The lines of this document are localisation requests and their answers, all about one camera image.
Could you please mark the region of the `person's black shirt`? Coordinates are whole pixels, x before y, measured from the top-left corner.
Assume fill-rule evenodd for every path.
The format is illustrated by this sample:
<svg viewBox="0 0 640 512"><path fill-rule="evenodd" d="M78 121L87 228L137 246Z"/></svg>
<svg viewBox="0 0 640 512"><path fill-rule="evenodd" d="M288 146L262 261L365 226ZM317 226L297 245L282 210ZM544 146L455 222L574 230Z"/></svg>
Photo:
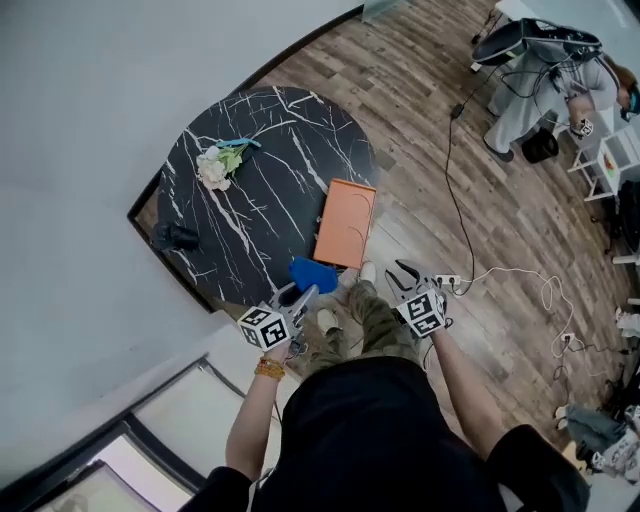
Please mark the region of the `person's black shirt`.
<svg viewBox="0 0 640 512"><path fill-rule="evenodd" d="M590 489L528 425L487 458L445 422L408 360L353 360L306 379L282 416L281 451L254 488L218 467L181 512L586 512Z"/></svg>

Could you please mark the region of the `black round bin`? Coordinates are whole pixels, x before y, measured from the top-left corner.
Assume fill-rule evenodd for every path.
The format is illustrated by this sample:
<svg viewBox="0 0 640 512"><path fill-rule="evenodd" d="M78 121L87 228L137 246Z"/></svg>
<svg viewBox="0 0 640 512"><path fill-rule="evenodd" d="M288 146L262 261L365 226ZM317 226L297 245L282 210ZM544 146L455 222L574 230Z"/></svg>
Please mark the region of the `black round bin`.
<svg viewBox="0 0 640 512"><path fill-rule="evenodd" d="M524 158L531 164L537 164L559 154L556 137L546 128L540 128L523 142L521 146Z"/></svg>

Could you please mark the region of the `black framed window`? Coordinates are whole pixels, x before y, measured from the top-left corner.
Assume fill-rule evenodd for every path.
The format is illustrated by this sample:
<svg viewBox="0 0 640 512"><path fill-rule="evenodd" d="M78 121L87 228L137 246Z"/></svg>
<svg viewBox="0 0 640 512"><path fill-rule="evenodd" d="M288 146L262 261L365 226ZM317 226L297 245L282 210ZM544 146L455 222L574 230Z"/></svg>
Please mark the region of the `black framed window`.
<svg viewBox="0 0 640 512"><path fill-rule="evenodd" d="M176 512L221 464L243 396L201 357L0 491L0 512Z"/></svg>

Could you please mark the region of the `blue cloth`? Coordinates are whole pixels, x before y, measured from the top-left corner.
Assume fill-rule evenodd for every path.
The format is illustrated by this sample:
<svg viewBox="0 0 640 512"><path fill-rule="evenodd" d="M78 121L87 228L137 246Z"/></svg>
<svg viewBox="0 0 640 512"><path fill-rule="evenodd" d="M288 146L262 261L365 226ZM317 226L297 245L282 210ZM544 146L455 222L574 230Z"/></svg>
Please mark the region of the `blue cloth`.
<svg viewBox="0 0 640 512"><path fill-rule="evenodd" d="M329 294L334 292L338 286L336 269L317 261L295 257L288 269L292 281L300 292L305 292L315 285L320 294Z"/></svg>

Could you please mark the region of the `person's right forearm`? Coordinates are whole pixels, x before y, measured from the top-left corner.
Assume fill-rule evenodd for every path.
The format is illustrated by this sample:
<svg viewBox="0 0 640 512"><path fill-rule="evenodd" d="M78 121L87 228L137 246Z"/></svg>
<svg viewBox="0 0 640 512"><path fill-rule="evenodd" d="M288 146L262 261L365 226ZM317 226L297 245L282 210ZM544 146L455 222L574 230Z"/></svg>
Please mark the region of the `person's right forearm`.
<svg viewBox="0 0 640 512"><path fill-rule="evenodd" d="M498 404L447 330L434 331L431 339L461 429L479 456L487 460L506 433Z"/></svg>

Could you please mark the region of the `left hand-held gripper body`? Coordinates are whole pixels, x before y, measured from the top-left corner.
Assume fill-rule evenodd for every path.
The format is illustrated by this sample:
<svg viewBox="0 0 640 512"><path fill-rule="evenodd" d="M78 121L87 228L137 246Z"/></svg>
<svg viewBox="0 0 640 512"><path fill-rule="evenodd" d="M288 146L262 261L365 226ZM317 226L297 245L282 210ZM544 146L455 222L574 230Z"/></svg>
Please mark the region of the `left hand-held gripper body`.
<svg viewBox="0 0 640 512"><path fill-rule="evenodd" d="M291 350L301 350L299 341L305 306L271 307L266 303L253 306L237 321L244 339L261 350L271 350L285 342Z"/></svg>

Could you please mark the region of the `black shaker bottle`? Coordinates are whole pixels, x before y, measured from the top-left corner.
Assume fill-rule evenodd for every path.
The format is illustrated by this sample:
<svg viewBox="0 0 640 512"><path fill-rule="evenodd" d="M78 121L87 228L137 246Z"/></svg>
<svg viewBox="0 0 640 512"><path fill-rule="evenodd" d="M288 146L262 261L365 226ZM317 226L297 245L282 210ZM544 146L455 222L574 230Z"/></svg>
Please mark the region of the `black shaker bottle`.
<svg viewBox="0 0 640 512"><path fill-rule="evenodd" d="M158 222L151 232L151 243L158 250L187 250L199 247L196 231L171 222Z"/></svg>

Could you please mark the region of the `white flower bouquet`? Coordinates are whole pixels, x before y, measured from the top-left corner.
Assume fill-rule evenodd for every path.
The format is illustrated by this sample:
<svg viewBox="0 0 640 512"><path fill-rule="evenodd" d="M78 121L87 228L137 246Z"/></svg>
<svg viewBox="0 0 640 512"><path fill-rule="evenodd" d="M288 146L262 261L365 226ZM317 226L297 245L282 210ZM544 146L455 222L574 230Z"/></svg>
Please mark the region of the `white flower bouquet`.
<svg viewBox="0 0 640 512"><path fill-rule="evenodd" d="M261 147L260 142L249 138L218 141L196 158L197 178L211 192L227 191L243 164L244 153Z"/></svg>

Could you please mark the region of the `white shelf unit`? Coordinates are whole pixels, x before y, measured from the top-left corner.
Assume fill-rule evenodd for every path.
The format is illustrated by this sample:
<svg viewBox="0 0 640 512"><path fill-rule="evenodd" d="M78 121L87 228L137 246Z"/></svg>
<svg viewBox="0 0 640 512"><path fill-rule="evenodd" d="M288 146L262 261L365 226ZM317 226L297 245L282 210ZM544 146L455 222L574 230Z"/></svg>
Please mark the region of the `white shelf unit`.
<svg viewBox="0 0 640 512"><path fill-rule="evenodd" d="M615 197L626 171L640 166L640 138L631 126L580 148L568 174L578 172L588 185L585 202Z"/></svg>

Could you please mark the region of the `black fabric chair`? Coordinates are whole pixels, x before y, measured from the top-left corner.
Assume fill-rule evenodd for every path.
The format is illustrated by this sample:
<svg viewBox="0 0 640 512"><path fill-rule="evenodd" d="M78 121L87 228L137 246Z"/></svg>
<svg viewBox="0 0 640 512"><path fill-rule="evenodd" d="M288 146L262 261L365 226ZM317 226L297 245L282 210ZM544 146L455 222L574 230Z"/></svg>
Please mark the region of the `black fabric chair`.
<svg viewBox="0 0 640 512"><path fill-rule="evenodd" d="M640 250L640 181L625 181L617 195L614 235L632 252Z"/></svg>

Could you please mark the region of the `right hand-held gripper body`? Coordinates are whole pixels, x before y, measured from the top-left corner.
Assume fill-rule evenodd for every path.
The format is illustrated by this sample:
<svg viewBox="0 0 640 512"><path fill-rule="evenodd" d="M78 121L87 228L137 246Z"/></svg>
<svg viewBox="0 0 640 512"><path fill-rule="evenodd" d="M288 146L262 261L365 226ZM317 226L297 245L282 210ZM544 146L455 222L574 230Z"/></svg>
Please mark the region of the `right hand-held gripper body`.
<svg viewBox="0 0 640 512"><path fill-rule="evenodd" d="M413 334L422 339L445 327L446 298L429 289L399 304L397 312Z"/></svg>

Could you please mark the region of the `person's left forearm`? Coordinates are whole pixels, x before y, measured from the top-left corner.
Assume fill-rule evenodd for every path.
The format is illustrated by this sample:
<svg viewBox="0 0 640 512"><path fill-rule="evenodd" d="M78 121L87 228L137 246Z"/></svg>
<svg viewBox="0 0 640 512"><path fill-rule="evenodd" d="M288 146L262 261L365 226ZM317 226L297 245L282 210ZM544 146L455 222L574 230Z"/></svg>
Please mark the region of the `person's left forearm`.
<svg viewBox="0 0 640 512"><path fill-rule="evenodd" d="M226 442L226 466L251 482L262 474L272 412L279 383L284 377L289 346L290 343L285 342L260 358Z"/></svg>

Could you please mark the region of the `orange plastic box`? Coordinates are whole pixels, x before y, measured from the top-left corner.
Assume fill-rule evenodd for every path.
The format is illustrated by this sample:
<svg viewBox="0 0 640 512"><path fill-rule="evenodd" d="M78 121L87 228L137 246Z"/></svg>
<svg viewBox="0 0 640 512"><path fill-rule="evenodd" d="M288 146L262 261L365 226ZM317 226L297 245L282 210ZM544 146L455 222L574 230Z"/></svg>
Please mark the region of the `orange plastic box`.
<svg viewBox="0 0 640 512"><path fill-rule="evenodd" d="M376 201L376 189L334 178L320 217L313 259L360 269Z"/></svg>

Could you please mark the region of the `person's camouflage trousers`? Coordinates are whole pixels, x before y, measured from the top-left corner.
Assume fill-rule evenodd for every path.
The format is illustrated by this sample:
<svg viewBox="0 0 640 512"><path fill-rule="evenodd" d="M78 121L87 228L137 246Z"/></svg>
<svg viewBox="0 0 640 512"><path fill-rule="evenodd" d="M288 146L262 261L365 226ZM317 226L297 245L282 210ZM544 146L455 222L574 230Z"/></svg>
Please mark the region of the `person's camouflage trousers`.
<svg viewBox="0 0 640 512"><path fill-rule="evenodd" d="M351 288L348 306L363 328L359 358L399 357L418 362L419 341L400 324L389 304L378 296L374 285L366 281L356 283ZM323 336L325 345L310 356L305 378L350 360L348 340L340 326Z"/></svg>

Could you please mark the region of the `black shell chair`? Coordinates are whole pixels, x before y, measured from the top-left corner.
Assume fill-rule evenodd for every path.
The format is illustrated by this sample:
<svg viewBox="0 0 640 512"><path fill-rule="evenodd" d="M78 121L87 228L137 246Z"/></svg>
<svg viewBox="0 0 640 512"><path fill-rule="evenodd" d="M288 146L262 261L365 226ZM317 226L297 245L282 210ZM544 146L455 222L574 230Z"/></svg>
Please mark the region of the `black shell chair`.
<svg viewBox="0 0 640 512"><path fill-rule="evenodd" d="M546 20L522 18L494 30L472 52L475 63L500 66L524 55L541 51L559 61L587 61L602 52L602 43L593 34Z"/></svg>

